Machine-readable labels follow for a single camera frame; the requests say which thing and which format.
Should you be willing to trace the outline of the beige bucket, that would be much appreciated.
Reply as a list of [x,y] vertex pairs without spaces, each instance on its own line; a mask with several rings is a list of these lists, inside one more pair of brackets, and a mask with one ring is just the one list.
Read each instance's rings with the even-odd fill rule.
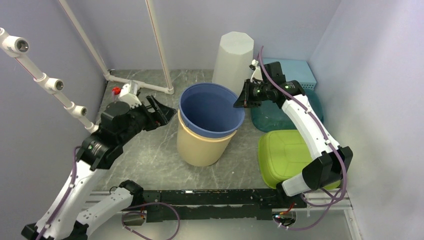
[[233,132],[221,138],[204,137],[185,126],[179,111],[177,117],[177,152],[185,162],[192,166],[206,167],[217,162],[236,134],[236,132]]

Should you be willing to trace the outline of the teal transparent tub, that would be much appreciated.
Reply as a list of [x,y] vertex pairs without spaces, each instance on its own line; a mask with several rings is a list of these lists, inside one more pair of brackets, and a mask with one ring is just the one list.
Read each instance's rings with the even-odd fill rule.
[[[304,91],[316,116],[324,123],[324,111],[318,95],[310,89]],[[263,101],[260,107],[251,108],[250,112],[253,125],[262,132],[297,129],[292,120],[270,100]]]

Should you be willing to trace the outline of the translucent white bucket liner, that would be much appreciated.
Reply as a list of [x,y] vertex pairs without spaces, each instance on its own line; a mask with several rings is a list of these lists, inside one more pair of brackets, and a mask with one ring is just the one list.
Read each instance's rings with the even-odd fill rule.
[[222,85],[237,96],[252,75],[254,40],[244,32],[232,31],[221,36],[212,82]]

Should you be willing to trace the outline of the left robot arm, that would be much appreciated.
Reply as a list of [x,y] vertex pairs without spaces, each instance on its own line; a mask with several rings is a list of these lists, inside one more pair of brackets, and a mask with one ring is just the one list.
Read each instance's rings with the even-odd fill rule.
[[85,240],[114,213],[137,210],[144,203],[143,188],[132,180],[122,182],[112,196],[96,207],[82,207],[99,182],[123,154],[124,145],[142,131],[167,125],[177,110],[147,96],[148,105],[130,106],[124,101],[110,103],[101,114],[98,129],[74,150],[72,170],[56,199],[35,223],[27,224],[21,235],[28,240]]

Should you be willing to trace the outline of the blue bucket rim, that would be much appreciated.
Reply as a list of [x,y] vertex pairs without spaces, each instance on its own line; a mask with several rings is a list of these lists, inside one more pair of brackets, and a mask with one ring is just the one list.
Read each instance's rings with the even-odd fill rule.
[[204,82],[191,85],[179,99],[183,125],[202,137],[227,137],[245,119],[245,110],[233,107],[237,98],[234,92],[219,84]]

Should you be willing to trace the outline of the lime green tub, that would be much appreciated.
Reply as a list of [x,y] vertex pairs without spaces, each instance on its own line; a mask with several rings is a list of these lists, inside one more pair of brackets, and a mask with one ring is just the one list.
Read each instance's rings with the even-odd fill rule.
[[274,130],[262,135],[258,141],[257,159],[265,184],[275,189],[278,183],[286,181],[306,168],[306,180],[322,181],[326,186],[330,176],[330,165],[316,162],[300,132],[295,129]]

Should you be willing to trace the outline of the light blue perforated basket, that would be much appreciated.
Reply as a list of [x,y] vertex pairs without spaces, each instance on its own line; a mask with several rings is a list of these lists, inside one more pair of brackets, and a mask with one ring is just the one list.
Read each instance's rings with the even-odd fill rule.
[[305,90],[309,89],[313,91],[315,89],[317,81],[306,61],[276,58],[263,59],[264,64],[269,64],[272,62],[280,63],[282,73],[285,75],[287,82],[296,80]]

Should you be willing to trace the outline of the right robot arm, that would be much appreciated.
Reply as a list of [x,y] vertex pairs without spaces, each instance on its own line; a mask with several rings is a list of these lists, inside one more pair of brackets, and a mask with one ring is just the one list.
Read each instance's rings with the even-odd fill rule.
[[235,108],[257,108],[263,101],[275,103],[294,123],[305,141],[312,162],[301,173],[284,180],[277,186],[276,203],[289,207],[295,196],[326,187],[336,181],[342,182],[340,195],[346,194],[347,171],[353,158],[349,146],[342,147],[327,131],[313,110],[309,98],[296,80],[286,81],[281,72],[270,76],[268,70],[279,67],[275,61],[263,64],[256,59],[251,61],[253,73],[244,81]]

